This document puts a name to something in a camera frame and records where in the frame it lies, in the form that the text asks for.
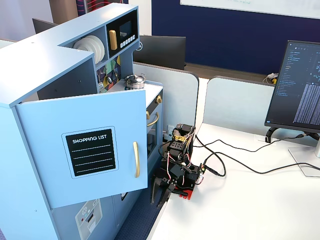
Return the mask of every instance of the oven door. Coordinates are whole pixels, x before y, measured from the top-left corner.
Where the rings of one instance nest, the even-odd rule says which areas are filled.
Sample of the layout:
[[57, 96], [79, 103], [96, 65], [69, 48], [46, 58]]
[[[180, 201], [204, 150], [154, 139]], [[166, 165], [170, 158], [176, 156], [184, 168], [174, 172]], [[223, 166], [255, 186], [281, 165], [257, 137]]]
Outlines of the oven door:
[[138, 41], [138, 11], [128, 14], [106, 25], [109, 57]]
[[150, 113], [150, 118], [147, 120], [146, 132], [146, 151], [149, 175], [155, 167], [158, 159], [161, 157], [158, 153], [158, 148], [161, 146], [163, 138], [162, 103], [157, 104], [156, 108]]

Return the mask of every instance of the power outlet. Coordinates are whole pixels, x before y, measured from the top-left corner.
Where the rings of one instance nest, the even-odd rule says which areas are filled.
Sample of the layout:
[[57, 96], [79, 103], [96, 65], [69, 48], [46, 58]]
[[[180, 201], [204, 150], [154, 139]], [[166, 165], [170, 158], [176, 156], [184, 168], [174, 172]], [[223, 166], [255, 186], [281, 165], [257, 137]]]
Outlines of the power outlet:
[[172, 126], [172, 125], [168, 125], [168, 131], [167, 131], [167, 134], [168, 134], [168, 139], [167, 140], [169, 140], [169, 141], [171, 141], [172, 140], [172, 131], [174, 130], [174, 126]]
[[99, 82], [99, 84], [98, 84], [98, 86], [99, 86], [99, 93], [103, 93], [104, 92], [104, 83], [103, 82]]

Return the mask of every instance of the white plate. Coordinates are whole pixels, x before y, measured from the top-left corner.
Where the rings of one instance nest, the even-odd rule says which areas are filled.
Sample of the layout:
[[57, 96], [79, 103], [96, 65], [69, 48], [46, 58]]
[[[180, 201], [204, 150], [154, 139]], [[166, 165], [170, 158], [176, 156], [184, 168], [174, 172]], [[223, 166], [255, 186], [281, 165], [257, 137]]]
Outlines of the white plate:
[[77, 41], [74, 45], [73, 48], [74, 49], [79, 49], [79, 47], [83, 44], [82, 39], [80, 39], [79, 41]]
[[100, 40], [100, 38], [98, 38], [97, 36], [94, 36], [94, 35], [86, 36], [86, 38], [93, 39], [98, 44], [99, 49], [100, 49], [100, 55], [101, 55], [99, 61], [102, 61], [102, 59], [105, 56], [105, 46], [104, 46], [103, 42]]
[[93, 49], [94, 52], [94, 62], [95, 64], [97, 64], [100, 61], [100, 49], [98, 44], [96, 43], [95, 40], [89, 38], [89, 37], [85, 37], [82, 39], [84, 42], [84, 46], [87, 48], [87, 46], [90, 46]]

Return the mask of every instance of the gold door handle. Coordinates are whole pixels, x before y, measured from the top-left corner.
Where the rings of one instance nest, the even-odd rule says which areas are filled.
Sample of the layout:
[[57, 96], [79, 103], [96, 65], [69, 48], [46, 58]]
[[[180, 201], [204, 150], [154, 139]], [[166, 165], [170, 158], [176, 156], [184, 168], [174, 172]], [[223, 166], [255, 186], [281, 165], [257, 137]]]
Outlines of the gold door handle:
[[140, 176], [140, 159], [139, 159], [139, 149], [138, 143], [136, 141], [133, 142], [133, 150], [135, 157], [135, 177], [138, 178]]
[[150, 126], [152, 126], [153, 124], [155, 124], [156, 122], [158, 122], [158, 120], [159, 120], [159, 114], [158, 114], [158, 112], [156, 112], [155, 115], [156, 115], [156, 120], [154, 120], [153, 122], [150, 122], [149, 124], [147, 124], [147, 125], [146, 125], [147, 127], [150, 127]]
[[116, 31], [115, 30], [110, 30], [109, 31], [109, 37], [110, 37], [110, 48], [111, 48], [111, 50], [116, 50], [118, 48]]

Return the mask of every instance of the shopping list sign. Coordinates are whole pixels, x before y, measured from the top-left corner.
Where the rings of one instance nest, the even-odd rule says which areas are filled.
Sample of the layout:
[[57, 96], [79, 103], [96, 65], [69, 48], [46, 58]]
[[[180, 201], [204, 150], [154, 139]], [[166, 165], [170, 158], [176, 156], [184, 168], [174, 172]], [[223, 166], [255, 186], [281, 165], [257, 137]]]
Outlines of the shopping list sign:
[[116, 170], [113, 128], [65, 133], [62, 140], [74, 178]]

